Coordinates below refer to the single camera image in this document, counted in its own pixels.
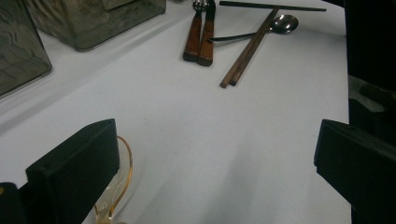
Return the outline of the wooden handled fork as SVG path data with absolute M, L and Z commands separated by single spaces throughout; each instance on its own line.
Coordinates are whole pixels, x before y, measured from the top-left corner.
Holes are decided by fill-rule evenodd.
M 195 62 L 198 58 L 202 28 L 202 13 L 207 9 L 207 7 L 208 0 L 192 1 L 192 8 L 194 9 L 195 14 L 191 21 L 191 27 L 183 51 L 183 59 L 187 62 Z

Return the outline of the brown wooden chopstick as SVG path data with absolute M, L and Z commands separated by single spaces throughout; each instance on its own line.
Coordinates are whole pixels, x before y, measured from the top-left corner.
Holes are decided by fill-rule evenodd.
M 220 82 L 220 86 L 222 88 L 226 88 L 229 84 L 228 82 L 232 79 L 232 75 L 233 72 L 236 70 L 236 67 L 238 66 L 238 64 L 242 61 L 242 58 L 244 57 L 244 53 L 243 51 L 241 52 L 241 54 L 239 55 L 239 57 L 237 58 L 237 60 L 233 63 L 232 67 L 230 68 L 230 70 L 227 72 L 227 74 L 225 75 L 225 77 L 223 78 L 223 80 Z
M 244 49 L 244 57 L 242 58 L 242 61 L 238 64 L 236 67 L 236 70 L 233 72 L 232 79 L 228 82 L 229 85 L 235 86 L 237 82 L 239 81 L 240 77 L 243 75 L 245 72 L 246 68 L 248 67 L 248 64 L 255 54 L 258 46 L 262 42 L 262 39 L 264 36 L 267 34 L 270 25 L 273 21 L 273 19 L 276 17 L 277 12 L 279 11 L 279 7 L 275 7 L 271 13 L 268 15 L 260 29 L 256 32 L 256 34 L 251 38 L 249 43 L 247 44 L 247 47 Z

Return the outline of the wooden handled knife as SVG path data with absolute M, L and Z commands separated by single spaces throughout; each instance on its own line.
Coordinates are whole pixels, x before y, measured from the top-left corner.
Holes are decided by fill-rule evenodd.
M 214 20 L 216 15 L 215 0 L 207 0 L 208 7 L 205 11 L 205 25 L 201 37 L 201 46 L 197 63 L 202 66 L 210 66 L 213 63 L 214 45 L 210 38 L 214 37 Z

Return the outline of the white table cover sheet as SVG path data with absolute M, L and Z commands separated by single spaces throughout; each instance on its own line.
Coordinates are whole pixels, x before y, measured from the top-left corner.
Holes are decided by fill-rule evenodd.
M 42 41 L 52 72 L 0 98 L 0 181 L 82 127 L 114 119 L 134 157 L 128 224 L 350 224 L 349 203 L 317 174 L 324 119 L 347 121 L 343 9 L 322 0 L 251 3 L 298 27 L 264 36 L 235 86 L 219 84 L 250 39 L 219 42 L 204 67 L 182 58 L 193 10 L 159 17 L 88 52 Z M 273 8 L 218 7 L 218 37 L 258 31 Z

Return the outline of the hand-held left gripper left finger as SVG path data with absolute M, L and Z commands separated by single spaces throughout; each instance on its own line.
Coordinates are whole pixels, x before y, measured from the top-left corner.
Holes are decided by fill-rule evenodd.
M 74 133 L 26 169 L 30 224 L 81 224 L 120 168 L 116 122 Z

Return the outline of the black chopstick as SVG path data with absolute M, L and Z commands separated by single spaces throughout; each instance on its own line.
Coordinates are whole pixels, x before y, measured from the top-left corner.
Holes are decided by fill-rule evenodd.
M 259 3 L 246 3 L 246 2 L 234 2 L 234 1 L 219 1 L 221 6 L 226 7 L 249 7 L 249 8 L 279 8 L 285 10 L 296 10 L 296 11 L 316 11 L 316 12 L 325 12 L 326 8 L 318 8 L 318 7 L 297 7 L 297 6 L 284 6 L 284 5 L 272 5 L 272 4 L 259 4 Z

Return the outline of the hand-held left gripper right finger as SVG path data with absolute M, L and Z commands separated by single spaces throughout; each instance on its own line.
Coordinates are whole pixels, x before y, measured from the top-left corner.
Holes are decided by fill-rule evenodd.
M 356 127 L 325 119 L 314 164 L 366 224 L 396 224 L 396 147 Z

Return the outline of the metal spoon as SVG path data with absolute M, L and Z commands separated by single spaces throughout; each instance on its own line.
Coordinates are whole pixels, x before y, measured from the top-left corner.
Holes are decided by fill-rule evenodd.
M 288 35 L 294 31 L 299 25 L 299 21 L 296 17 L 292 15 L 281 15 L 276 17 L 270 24 L 268 29 L 269 33 L 274 33 L 278 35 Z M 222 42 L 222 41 L 232 41 L 237 39 L 251 38 L 254 33 L 243 34 L 243 35 L 232 35 L 223 37 L 212 37 L 211 42 Z

